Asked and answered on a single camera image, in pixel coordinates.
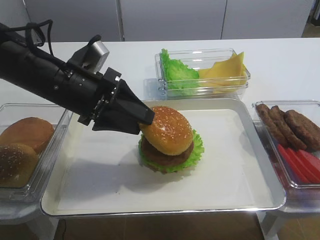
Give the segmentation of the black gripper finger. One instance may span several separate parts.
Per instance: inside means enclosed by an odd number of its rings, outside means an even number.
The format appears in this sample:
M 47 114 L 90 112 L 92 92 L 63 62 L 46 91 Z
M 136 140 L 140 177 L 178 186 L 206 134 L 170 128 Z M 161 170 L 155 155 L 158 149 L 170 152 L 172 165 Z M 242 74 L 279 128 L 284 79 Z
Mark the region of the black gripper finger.
M 116 82 L 109 104 L 111 109 L 136 123 L 151 125 L 155 117 L 155 113 L 132 92 L 123 79 Z
M 121 113 L 106 105 L 98 120 L 94 121 L 93 131 L 113 131 L 126 134 L 138 135 L 140 133 L 139 123 L 125 118 Z

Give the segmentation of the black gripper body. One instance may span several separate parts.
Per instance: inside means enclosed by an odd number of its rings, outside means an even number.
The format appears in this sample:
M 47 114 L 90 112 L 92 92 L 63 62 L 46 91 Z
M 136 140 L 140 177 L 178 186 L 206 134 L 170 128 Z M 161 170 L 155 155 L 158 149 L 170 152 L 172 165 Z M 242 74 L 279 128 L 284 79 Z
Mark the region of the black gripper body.
M 91 121 L 95 122 L 99 119 L 102 110 L 111 102 L 112 97 L 116 93 L 122 74 L 108 67 L 104 75 L 100 72 L 97 72 L 96 75 L 101 78 L 99 79 L 93 99 L 89 105 L 89 114 L 80 115 L 77 120 L 83 125 L 89 125 Z

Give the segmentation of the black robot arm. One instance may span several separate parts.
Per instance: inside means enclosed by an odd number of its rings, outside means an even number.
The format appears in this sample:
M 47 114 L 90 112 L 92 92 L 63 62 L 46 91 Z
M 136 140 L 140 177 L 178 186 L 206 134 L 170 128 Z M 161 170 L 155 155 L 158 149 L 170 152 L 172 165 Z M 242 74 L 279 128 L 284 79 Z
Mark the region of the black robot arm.
M 77 50 L 68 61 L 43 51 L 51 43 L 53 22 L 30 22 L 23 27 L 0 26 L 0 77 L 22 89 L 78 114 L 94 131 L 137 135 L 140 125 L 150 125 L 154 112 L 121 79 L 121 74 L 100 69 L 109 50 L 99 35 Z

